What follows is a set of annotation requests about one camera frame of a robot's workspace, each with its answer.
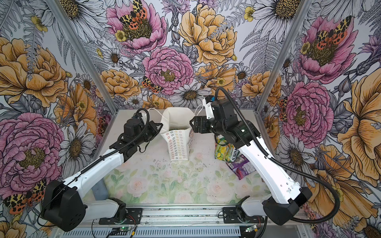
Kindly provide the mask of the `white printed paper bag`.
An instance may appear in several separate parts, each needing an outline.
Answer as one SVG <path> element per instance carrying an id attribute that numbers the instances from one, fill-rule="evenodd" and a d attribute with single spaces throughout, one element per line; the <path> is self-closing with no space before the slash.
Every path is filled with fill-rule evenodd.
<path id="1" fill-rule="evenodd" d="M 197 116 L 203 106 L 195 109 L 167 108 L 149 109 L 156 122 L 163 123 L 159 135 L 148 148 L 147 158 L 153 161 L 180 162 L 194 159 L 194 132 L 190 120 Z"/>

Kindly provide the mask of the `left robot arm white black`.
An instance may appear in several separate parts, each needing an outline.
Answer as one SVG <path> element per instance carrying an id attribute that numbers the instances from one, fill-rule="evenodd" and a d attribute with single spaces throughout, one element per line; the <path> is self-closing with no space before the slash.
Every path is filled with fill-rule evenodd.
<path id="1" fill-rule="evenodd" d="M 138 109 L 124 124 L 117 141 L 110 145 L 87 167 L 63 181 L 54 180 L 46 186 L 39 217 L 68 232 L 82 222 L 109 219 L 123 223 L 127 218 L 126 204 L 117 198 L 85 203 L 84 196 L 112 170 L 122 165 L 149 144 L 161 131 L 162 123 L 150 120 L 147 109 Z"/>

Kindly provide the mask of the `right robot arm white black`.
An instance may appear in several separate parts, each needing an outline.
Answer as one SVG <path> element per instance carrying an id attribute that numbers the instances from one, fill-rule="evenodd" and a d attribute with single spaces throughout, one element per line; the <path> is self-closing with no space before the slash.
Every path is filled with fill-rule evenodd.
<path id="1" fill-rule="evenodd" d="M 271 195 L 257 202 L 246 198 L 238 208 L 245 216 L 265 215 L 277 225 L 290 221 L 312 196 L 308 187 L 301 186 L 286 171 L 275 164 L 267 145 L 255 125 L 242 120 L 227 99 L 215 100 L 213 96 L 203 99 L 205 116 L 195 116 L 190 125 L 195 133 L 213 133 L 223 136 L 254 166 L 266 183 Z"/>

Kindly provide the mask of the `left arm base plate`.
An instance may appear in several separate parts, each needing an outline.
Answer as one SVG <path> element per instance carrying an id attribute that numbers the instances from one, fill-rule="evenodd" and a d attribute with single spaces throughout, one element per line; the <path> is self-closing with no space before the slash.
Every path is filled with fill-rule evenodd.
<path id="1" fill-rule="evenodd" d="M 112 218 L 99 219 L 99 225 L 139 225 L 142 219 L 142 208 L 125 208 Z"/>

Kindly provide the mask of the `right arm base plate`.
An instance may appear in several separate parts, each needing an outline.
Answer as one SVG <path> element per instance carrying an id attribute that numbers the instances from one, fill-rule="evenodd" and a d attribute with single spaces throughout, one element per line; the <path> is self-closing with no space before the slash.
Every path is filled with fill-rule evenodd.
<path id="1" fill-rule="evenodd" d="M 223 207 L 222 219 L 225 224 L 262 224 L 265 221 L 263 216 L 248 216 L 237 207 Z"/>

